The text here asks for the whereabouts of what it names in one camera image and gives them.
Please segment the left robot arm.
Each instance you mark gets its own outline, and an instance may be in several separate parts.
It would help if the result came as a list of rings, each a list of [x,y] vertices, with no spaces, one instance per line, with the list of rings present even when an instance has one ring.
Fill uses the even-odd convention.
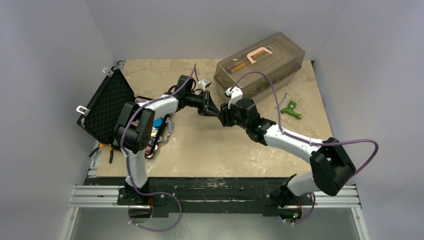
[[[206,78],[199,81],[196,89],[193,88],[195,83],[192,77],[181,75],[177,84],[160,97],[141,103],[128,101],[124,104],[113,133],[125,159],[125,181],[133,187],[129,197],[138,205],[146,203],[149,199],[149,191],[143,187],[148,181],[144,158],[154,121],[185,107],[196,108],[200,116],[219,115],[219,110],[207,89],[212,83],[211,80]]]

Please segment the hammer inside tool box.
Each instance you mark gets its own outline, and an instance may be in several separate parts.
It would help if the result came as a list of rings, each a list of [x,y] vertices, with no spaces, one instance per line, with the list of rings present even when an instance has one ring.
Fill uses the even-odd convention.
[[[239,63],[237,63],[236,65],[232,66],[232,67],[230,68],[230,71],[231,71],[232,73],[237,72],[237,71],[239,71],[240,69],[242,69],[242,68],[244,68],[244,67],[246,67],[246,66],[248,66],[248,65],[250,65],[250,64],[251,64],[251,61],[249,61],[249,60],[246,60],[246,61],[243,61],[243,62],[239,62]]]

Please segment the silver open-end wrench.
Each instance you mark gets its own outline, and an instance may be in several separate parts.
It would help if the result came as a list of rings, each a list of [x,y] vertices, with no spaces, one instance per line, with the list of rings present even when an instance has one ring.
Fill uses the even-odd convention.
[[[282,100],[279,102],[278,107],[275,107],[275,109],[277,108],[281,108],[283,103],[285,102],[285,100],[290,96],[289,93],[285,93],[284,97],[282,98]]]

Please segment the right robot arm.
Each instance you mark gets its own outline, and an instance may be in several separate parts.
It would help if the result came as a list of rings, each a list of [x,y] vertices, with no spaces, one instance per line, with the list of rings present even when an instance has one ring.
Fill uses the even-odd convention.
[[[282,185],[280,196],[284,202],[292,204],[301,195],[316,191],[336,196],[356,172],[355,165],[337,139],[307,139],[280,128],[276,122],[261,117],[254,101],[244,98],[238,87],[227,89],[225,96],[229,102],[220,106],[218,117],[224,127],[237,125],[252,141],[286,151],[310,165],[309,172],[294,174]]]

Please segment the clear dealer button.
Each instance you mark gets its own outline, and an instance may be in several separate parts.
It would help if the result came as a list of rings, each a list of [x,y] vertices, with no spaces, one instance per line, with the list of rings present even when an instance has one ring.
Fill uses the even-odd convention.
[[[153,128],[152,131],[151,131],[150,136],[152,138],[156,138],[157,137],[157,134],[158,134],[158,130],[156,128]]]

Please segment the red white chip row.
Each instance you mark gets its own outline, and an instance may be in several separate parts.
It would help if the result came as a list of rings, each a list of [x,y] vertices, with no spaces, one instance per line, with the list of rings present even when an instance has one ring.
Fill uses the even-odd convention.
[[[155,155],[155,149],[152,146],[148,145],[144,150],[144,157],[146,159],[152,159],[154,155]]]

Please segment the green plastic faucet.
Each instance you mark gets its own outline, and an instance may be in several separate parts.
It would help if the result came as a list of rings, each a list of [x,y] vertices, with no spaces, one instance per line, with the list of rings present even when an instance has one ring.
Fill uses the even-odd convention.
[[[302,119],[303,116],[300,113],[295,112],[296,106],[297,106],[297,103],[295,101],[291,100],[291,101],[289,101],[287,107],[282,108],[280,110],[280,113],[288,114],[288,115],[300,120],[300,119]]]

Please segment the black poker set case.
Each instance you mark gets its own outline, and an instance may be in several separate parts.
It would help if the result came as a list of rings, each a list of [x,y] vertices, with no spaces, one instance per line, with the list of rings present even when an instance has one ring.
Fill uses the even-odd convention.
[[[77,124],[99,141],[99,146],[93,152],[96,153],[105,146],[109,146],[111,151],[121,151],[114,137],[114,129],[125,103],[143,103],[149,100],[153,99],[135,95],[122,71],[116,66],[112,67],[88,105],[76,108],[76,111],[80,113]],[[169,117],[170,114],[160,117],[163,119],[163,124],[160,128],[156,128],[157,136],[150,137],[148,146],[152,146],[154,151]]]

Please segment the blue round button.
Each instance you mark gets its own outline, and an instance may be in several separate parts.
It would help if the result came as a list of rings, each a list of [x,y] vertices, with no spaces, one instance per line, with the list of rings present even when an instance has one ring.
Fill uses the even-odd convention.
[[[153,122],[153,127],[159,129],[163,125],[163,122],[162,118],[157,118]]]

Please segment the translucent brown tool box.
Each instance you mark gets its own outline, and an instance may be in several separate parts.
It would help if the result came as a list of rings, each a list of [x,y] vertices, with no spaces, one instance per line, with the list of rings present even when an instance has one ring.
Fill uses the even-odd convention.
[[[272,54],[263,54],[257,62],[242,69],[231,72],[230,68],[247,59],[251,51],[266,47]],[[305,51],[282,32],[272,34],[230,56],[219,61],[213,76],[217,94],[227,102],[225,91],[231,88],[243,75],[248,74],[238,84],[244,98],[252,99],[255,103],[273,93],[269,81],[257,72],[268,76],[276,90],[287,85],[294,79],[295,73],[302,68]]]

